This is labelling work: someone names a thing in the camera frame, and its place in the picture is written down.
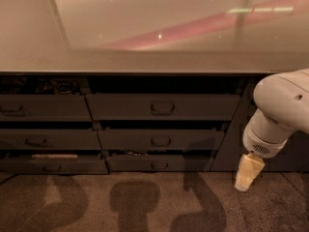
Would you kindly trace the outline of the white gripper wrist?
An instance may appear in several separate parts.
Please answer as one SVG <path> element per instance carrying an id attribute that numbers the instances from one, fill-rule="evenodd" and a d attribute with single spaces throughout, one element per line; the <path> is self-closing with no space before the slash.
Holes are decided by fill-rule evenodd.
<path id="1" fill-rule="evenodd" d="M 265 167 L 263 159 L 276 156 L 284 148 L 288 138 L 287 130 L 263 113 L 255 113 L 243 133 L 243 146 L 250 154 L 243 154 L 240 158 L 235 188 L 248 191 Z"/>

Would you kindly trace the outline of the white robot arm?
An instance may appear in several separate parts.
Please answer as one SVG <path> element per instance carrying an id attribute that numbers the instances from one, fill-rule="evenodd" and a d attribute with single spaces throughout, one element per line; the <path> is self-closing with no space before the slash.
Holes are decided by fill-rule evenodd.
<path id="1" fill-rule="evenodd" d="M 235 188 L 247 191 L 296 131 L 309 132 L 309 70 L 281 72 L 262 79 L 253 91 L 257 110 L 246 125 L 242 142 L 247 154 L 239 161 Z"/>

